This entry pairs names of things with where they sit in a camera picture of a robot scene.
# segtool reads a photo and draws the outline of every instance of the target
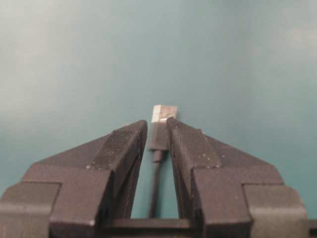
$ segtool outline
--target black cable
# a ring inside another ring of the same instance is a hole
[[[149,218],[154,218],[156,213],[156,207],[158,202],[158,191],[159,191],[159,172],[164,159],[165,153],[162,150],[154,151],[154,176],[151,194],[151,205],[149,209]]]

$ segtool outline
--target cable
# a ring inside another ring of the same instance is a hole
[[[156,207],[158,202],[158,191],[159,191],[159,172],[162,165],[162,162],[165,157],[165,152],[162,150],[154,151],[154,176],[153,176],[153,185],[152,185],[152,194],[151,194],[151,205],[149,209],[149,218],[154,218],[156,214]]]

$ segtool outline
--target usb connector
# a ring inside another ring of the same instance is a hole
[[[155,105],[152,116],[151,150],[168,150],[166,121],[176,118],[177,106]]]

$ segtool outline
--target blue-green backdrop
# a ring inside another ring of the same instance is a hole
[[[154,104],[277,166],[317,218],[317,1],[2,0],[0,194]],[[177,217],[170,161],[160,216]],[[152,180],[145,153],[134,217]]]

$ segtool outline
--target teal background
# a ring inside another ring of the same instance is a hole
[[[277,166],[317,218],[317,1],[2,0],[0,194],[154,104]],[[134,217],[152,181],[144,154]],[[160,216],[177,217],[170,161]]]

